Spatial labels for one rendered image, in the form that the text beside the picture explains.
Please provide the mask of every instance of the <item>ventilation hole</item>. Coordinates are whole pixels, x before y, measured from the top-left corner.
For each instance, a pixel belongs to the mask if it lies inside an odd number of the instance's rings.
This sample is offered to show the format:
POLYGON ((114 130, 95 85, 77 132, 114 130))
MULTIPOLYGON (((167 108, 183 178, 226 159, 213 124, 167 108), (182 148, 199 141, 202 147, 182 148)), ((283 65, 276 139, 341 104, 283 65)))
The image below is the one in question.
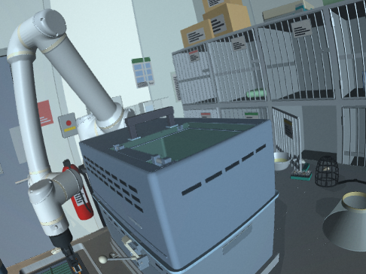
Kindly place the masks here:
POLYGON ((131 197, 136 201, 136 202, 139 202, 139 203, 141 203, 141 201, 140 201, 140 199, 139 198, 137 198, 137 197, 134 197, 132 194, 131 194, 131 197))
POLYGON ((142 210, 142 208, 140 208, 138 205, 135 205, 135 207, 136 207, 139 211, 141 211, 142 213, 144 213, 144 211, 142 210))
POLYGON ((217 172, 216 174, 214 174, 213 176, 211 177, 208 177, 205 181, 206 183, 208 183, 209 181, 212 181, 213 179, 217 178, 218 176, 220 176, 222 174, 222 171, 220 172, 217 172))
POLYGON ((262 145, 261 147, 257 148, 255 150, 256 153, 258 153, 259 151, 261 151, 262 149, 264 149, 266 147, 266 144, 262 145))
POLYGON ((122 190, 125 194, 127 194, 128 196, 130 195, 130 193, 127 190, 122 190))
POLYGON ((126 184, 124 181, 120 180, 120 183, 121 183, 122 185, 124 185, 125 187, 127 187, 127 184, 126 184))
POLYGON ((195 190, 195 189, 197 189, 198 187, 201 187, 201 186, 202 186, 201 183, 195 184, 193 187, 189 187, 185 191, 182 191, 181 194, 182 194, 182 196, 184 196, 185 194, 188 194, 191 191, 193 191, 193 190, 195 190))
POLYGON ((231 170, 233 167, 239 165, 239 161, 233 163, 232 165, 229 165, 227 168, 225 168, 225 171, 231 170))
POLYGON ((131 187, 130 185, 128 186, 133 192, 137 193, 137 189, 135 189, 134 187, 131 187))
POLYGON ((244 162, 245 160, 249 159, 250 157, 252 157, 254 155, 254 152, 251 152, 250 154, 246 155, 245 157, 242 158, 242 161, 244 162))
MULTIPOLYGON (((155 263, 155 264, 157 265, 157 263, 155 263)), ((158 266, 158 265, 157 265, 157 267, 159 267, 159 269, 160 269, 161 271, 163 271, 163 269, 162 269, 160 266, 158 266)))
POLYGON ((124 197, 124 199, 126 199, 126 201, 127 201, 127 202, 129 202, 131 205, 133 204, 133 203, 131 202, 131 200, 127 199, 126 197, 124 197))

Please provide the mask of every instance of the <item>carrier handle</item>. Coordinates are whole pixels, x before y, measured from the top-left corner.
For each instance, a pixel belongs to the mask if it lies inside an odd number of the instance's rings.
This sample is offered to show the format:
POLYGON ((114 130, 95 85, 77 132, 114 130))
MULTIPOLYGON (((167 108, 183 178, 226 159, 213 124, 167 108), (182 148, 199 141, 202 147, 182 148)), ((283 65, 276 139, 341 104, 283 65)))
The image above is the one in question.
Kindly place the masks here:
POLYGON ((166 116, 166 118, 168 120, 169 128, 178 126, 178 124, 174 123, 174 108, 173 107, 161 108, 161 109, 157 109, 156 111, 149 111, 144 114, 126 118, 125 123, 126 123, 126 126, 129 128, 130 135, 131 135, 131 139, 129 139, 129 140, 132 141, 132 140, 140 138, 137 136, 137 132, 136 132, 136 125, 138 123, 144 123, 144 122, 147 122, 150 120, 155 120, 155 119, 158 119, 158 118, 164 117, 164 116, 166 116))

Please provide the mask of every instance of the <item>cardboard box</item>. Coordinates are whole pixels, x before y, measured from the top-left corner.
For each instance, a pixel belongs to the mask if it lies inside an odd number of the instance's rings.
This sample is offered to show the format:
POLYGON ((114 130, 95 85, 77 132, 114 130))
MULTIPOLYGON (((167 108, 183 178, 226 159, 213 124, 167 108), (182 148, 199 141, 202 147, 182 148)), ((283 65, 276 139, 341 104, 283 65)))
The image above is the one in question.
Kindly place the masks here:
POLYGON ((323 6, 334 4, 337 2, 341 2, 341 1, 343 1, 343 0, 323 0, 323 6))
POLYGON ((273 8, 268 11, 264 11, 262 13, 263 20, 273 19, 275 17, 281 17, 285 15, 291 15, 292 13, 296 13, 298 10, 302 9, 302 11, 312 10, 314 8, 313 5, 309 4, 305 0, 293 2, 291 4, 283 5, 277 8, 273 8))
POLYGON ((251 26, 246 6, 224 4, 203 15, 203 19, 211 20, 215 37, 245 29, 251 26))
POLYGON ((202 0, 205 13, 212 11, 224 4, 242 5, 242 0, 202 0))
POLYGON ((204 20, 181 30, 181 39, 183 40, 184 47, 189 47, 212 38, 214 38, 214 34, 211 20, 204 20))

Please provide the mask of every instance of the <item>red poster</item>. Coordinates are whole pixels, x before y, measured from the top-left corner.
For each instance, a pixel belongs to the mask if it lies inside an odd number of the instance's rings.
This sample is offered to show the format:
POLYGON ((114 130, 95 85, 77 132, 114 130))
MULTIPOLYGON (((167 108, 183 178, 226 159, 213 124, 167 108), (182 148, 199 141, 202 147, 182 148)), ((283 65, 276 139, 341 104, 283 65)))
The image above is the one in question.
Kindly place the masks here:
POLYGON ((53 123, 52 114, 50 112, 50 102, 48 100, 38 103, 38 113, 41 126, 53 123))

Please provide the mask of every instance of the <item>fire extinguisher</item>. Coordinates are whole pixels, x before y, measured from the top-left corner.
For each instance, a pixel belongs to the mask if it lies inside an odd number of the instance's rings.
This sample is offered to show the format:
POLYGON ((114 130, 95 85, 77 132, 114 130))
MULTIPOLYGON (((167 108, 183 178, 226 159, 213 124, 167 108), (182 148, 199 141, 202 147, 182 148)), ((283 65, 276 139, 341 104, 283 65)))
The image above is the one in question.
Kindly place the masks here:
MULTIPOLYGON (((72 165, 69 159, 64 160, 63 165, 63 172, 67 169, 74 169, 75 171, 80 173, 78 167, 76 167, 76 165, 72 165)), ((89 198, 87 196, 87 192, 85 191, 84 186, 78 194, 75 194, 72 197, 72 204, 74 205, 76 214, 78 215, 80 220, 89 220, 91 217, 94 216, 94 211, 89 202, 89 198)))

